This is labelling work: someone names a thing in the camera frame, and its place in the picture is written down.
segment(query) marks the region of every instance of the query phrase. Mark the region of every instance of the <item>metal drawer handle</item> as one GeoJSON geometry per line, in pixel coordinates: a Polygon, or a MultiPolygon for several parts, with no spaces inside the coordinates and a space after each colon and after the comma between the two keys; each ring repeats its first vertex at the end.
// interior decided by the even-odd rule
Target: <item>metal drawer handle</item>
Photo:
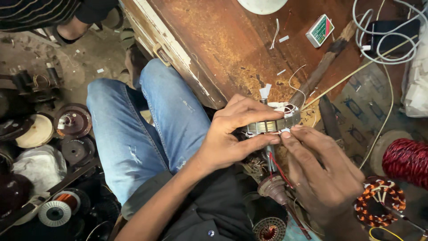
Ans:
{"type": "Polygon", "coordinates": [[[153,46],[153,52],[162,61],[164,65],[166,65],[167,67],[171,66],[171,63],[164,59],[165,51],[162,50],[162,45],[160,43],[157,43],[155,46],[153,46]]]}

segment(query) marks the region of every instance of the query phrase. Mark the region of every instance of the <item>jeans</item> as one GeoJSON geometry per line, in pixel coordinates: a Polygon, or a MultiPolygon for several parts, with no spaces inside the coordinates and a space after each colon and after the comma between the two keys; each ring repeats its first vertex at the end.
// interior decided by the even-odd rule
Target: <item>jeans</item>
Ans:
{"type": "Polygon", "coordinates": [[[157,173],[178,172],[211,124],[178,72],[159,59],[142,70],[140,84],[143,93],[106,78],[88,86],[86,103],[106,183],[122,205],[157,173]],[[155,126],[139,113],[147,109],[155,126]]]}

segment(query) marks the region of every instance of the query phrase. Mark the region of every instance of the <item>person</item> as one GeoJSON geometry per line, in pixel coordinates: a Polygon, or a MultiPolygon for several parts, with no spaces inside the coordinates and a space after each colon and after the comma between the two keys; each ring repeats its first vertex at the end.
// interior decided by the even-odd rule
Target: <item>person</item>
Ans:
{"type": "Polygon", "coordinates": [[[332,138],[296,125],[281,136],[239,142],[235,129],[284,113],[236,94],[210,122],[172,67],[153,59],[136,76],[132,61],[125,64],[141,91],[102,78],[88,85],[87,97],[106,183],[129,220],[116,241],[255,240],[233,167],[279,144],[288,149],[298,199],[327,240],[368,240],[351,205],[363,193],[364,175],[332,138]],[[154,126],[139,114],[143,109],[154,126]]]}
{"type": "Polygon", "coordinates": [[[15,33],[54,26],[62,42],[72,43],[93,23],[104,20],[118,3],[118,0],[2,1],[0,31],[15,33]]]}

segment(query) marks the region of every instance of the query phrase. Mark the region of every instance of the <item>fingernail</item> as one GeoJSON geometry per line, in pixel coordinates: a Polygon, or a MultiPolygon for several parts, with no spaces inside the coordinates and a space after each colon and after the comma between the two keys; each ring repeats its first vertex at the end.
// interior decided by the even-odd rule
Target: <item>fingernail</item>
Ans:
{"type": "Polygon", "coordinates": [[[270,144],[271,145],[279,144],[279,139],[275,139],[275,140],[270,141],[270,144]]]}
{"type": "Polygon", "coordinates": [[[290,134],[289,132],[284,131],[284,132],[281,134],[281,137],[282,137],[282,138],[287,139],[287,138],[290,138],[290,137],[291,137],[291,134],[290,134]]]}

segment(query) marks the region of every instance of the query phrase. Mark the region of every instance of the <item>concrete floor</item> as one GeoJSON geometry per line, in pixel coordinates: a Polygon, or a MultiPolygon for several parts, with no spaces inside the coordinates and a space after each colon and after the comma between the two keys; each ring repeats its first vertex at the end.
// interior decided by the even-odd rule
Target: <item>concrete floor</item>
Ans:
{"type": "MultiPolygon", "coordinates": [[[[62,98],[55,102],[58,110],[66,103],[86,104],[87,86],[96,78],[118,79],[125,69],[125,51],[120,44],[121,29],[90,29],[72,45],[54,48],[23,33],[0,33],[0,73],[10,74],[10,68],[27,69],[29,74],[48,75],[46,63],[54,64],[60,78],[62,98]]],[[[11,81],[1,80],[1,88],[15,88],[11,81]]]]}

